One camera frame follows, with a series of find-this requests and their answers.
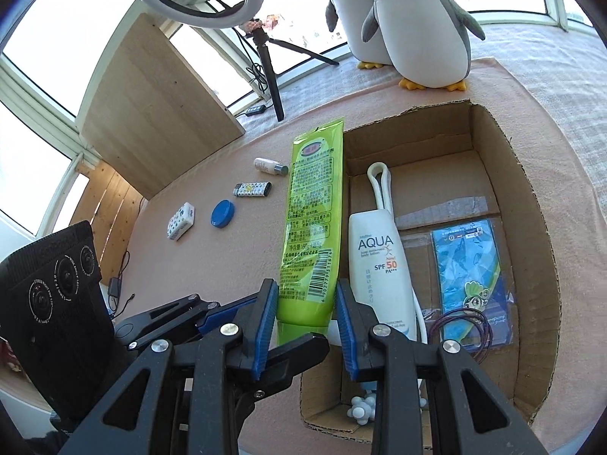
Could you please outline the white tissue pack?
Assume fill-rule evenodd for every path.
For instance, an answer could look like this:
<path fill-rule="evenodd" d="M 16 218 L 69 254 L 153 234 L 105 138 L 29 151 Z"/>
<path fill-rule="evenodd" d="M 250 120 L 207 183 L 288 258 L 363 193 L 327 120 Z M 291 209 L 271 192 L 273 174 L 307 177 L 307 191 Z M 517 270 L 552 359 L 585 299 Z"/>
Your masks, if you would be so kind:
<path fill-rule="evenodd" d="M 167 226 L 167 238 L 169 240 L 178 240 L 188 230 L 195 225 L 195 207 L 184 202 L 182 207 L 173 214 Z"/>

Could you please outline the green tube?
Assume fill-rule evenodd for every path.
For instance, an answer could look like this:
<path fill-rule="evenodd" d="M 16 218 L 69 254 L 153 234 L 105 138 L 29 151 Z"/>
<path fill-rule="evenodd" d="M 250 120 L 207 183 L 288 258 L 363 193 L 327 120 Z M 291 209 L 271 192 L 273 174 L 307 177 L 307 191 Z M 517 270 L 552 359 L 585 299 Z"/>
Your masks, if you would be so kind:
<path fill-rule="evenodd" d="M 277 338 L 325 334 L 341 263 L 344 122 L 295 138 L 279 272 Z"/>

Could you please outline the blue round jar lid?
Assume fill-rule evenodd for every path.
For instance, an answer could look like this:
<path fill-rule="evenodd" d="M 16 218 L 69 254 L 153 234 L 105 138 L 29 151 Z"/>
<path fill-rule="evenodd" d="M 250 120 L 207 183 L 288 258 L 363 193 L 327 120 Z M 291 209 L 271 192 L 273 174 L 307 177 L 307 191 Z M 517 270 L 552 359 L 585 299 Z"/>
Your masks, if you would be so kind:
<path fill-rule="evenodd" d="M 214 207 L 210 216 L 210 224 L 215 228 L 224 228 L 233 220 L 236 207 L 228 199 L 220 200 Z"/>

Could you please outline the blue cartoon packet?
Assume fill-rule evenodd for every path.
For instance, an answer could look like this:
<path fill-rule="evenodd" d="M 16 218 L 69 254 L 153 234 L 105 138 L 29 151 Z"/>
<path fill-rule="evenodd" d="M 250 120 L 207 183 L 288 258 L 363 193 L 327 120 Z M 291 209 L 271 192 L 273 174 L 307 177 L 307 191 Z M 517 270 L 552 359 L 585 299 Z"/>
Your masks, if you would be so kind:
<path fill-rule="evenodd" d="M 470 352 L 506 346 L 513 337 L 510 291 L 502 272 L 494 227 L 489 219 L 435 229 L 432 243 L 443 340 Z"/>

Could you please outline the patterned small tube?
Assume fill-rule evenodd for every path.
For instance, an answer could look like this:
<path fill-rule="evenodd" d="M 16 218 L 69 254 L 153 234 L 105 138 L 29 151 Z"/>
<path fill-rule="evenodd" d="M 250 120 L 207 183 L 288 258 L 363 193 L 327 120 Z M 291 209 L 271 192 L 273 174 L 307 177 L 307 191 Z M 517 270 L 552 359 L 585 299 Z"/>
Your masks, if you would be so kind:
<path fill-rule="evenodd" d="M 234 197 L 266 197 L 272 190 L 272 183 L 269 181 L 263 182 L 245 182 L 237 183 L 234 186 Z"/>

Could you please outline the beige cosmetic tube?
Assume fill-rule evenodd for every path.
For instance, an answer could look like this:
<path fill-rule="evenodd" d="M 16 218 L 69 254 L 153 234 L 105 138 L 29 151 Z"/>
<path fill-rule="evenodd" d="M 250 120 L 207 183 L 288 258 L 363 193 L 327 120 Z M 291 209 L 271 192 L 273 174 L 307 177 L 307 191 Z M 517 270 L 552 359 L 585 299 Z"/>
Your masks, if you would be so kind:
<path fill-rule="evenodd" d="M 254 167 L 262 173 L 273 176 L 287 176 L 289 171 L 287 165 L 283 165 L 281 162 L 262 157 L 256 157 L 254 159 Z"/>

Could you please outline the black power adapter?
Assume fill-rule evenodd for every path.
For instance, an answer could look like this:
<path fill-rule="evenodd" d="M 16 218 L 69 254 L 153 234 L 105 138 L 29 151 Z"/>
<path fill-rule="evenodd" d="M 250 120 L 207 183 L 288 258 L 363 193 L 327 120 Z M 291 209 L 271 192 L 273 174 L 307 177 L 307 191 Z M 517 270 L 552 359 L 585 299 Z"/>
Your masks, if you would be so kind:
<path fill-rule="evenodd" d="M 123 257 L 121 258 L 120 269 L 118 270 L 117 275 L 115 277 L 111 277 L 108 284 L 107 304 L 109 315 L 112 319 L 116 319 L 116 317 L 121 316 L 126 311 L 126 308 L 130 302 L 132 302 L 135 298 L 135 295 L 131 294 L 130 297 L 124 302 L 123 308 L 120 308 L 121 289 L 123 288 L 123 274 L 130 264 L 130 259 L 130 251 L 126 249 L 123 253 Z"/>

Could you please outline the slatted wooden panel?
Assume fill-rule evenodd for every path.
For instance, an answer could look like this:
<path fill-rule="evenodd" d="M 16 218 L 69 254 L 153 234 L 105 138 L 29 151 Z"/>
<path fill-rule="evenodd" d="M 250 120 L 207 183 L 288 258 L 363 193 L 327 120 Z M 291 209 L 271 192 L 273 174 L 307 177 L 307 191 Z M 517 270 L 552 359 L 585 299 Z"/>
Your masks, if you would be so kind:
<path fill-rule="evenodd" d="M 143 196 L 114 168 L 101 161 L 94 168 L 81 162 L 76 171 L 88 179 L 70 224 L 88 221 L 102 284 L 108 286 L 123 265 Z"/>

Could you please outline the cardboard box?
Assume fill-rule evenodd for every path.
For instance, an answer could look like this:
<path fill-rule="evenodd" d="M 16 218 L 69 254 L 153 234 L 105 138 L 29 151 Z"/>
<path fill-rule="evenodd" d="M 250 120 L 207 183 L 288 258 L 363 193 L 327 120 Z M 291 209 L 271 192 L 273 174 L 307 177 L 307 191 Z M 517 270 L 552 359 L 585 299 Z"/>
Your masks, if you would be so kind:
<path fill-rule="evenodd" d="M 438 315 L 470 300 L 494 345 L 487 375 L 526 421 L 552 385 L 561 327 L 554 249 L 529 171 L 487 108 L 412 108 L 344 133 L 344 210 L 376 205 L 368 168 L 391 171 L 393 210 L 412 286 Z"/>

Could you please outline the black power strip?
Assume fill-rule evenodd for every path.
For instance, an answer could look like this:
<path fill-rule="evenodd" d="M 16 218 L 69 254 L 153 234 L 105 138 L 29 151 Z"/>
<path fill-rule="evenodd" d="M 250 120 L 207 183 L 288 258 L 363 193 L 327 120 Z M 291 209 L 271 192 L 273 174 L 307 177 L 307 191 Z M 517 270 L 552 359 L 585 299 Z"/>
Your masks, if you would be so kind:
<path fill-rule="evenodd" d="M 263 114 L 264 112 L 266 112 L 266 109 L 267 109 L 266 104 L 259 104 L 259 105 L 255 105 L 255 106 L 251 106 L 251 107 L 247 108 L 244 111 L 244 114 L 247 117 L 256 116 L 256 115 Z"/>

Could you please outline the wooden board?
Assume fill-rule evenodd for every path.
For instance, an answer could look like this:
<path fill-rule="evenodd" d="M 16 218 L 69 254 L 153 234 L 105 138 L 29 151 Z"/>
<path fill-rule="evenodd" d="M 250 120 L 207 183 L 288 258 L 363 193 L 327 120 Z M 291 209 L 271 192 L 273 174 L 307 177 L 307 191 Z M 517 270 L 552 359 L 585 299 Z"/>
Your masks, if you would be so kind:
<path fill-rule="evenodd" d="M 148 13 L 129 11 L 84 93 L 79 136 L 150 199 L 244 135 Z"/>

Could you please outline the large penguin plush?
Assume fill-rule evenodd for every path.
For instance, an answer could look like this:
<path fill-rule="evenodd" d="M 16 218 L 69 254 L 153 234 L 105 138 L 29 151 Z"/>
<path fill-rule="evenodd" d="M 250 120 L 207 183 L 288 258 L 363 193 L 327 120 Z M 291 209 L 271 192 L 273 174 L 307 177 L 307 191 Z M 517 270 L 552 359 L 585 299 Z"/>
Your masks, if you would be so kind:
<path fill-rule="evenodd" d="M 369 42 L 361 39 L 363 22 L 372 8 L 373 0 L 329 0 L 325 10 L 329 31 L 333 32 L 338 23 L 343 26 L 351 53 L 359 61 L 359 69 L 392 65 L 380 31 Z"/>

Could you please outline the small penguin plush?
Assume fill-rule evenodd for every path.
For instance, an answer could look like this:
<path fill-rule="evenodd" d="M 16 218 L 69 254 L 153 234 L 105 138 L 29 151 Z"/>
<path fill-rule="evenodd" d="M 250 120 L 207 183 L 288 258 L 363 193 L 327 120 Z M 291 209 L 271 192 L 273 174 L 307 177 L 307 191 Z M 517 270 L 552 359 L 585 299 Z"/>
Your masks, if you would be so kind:
<path fill-rule="evenodd" d="M 455 0 L 373 0 L 361 39 L 383 35 L 387 53 L 408 91 L 465 91 L 471 67 L 469 36 L 486 38 Z"/>

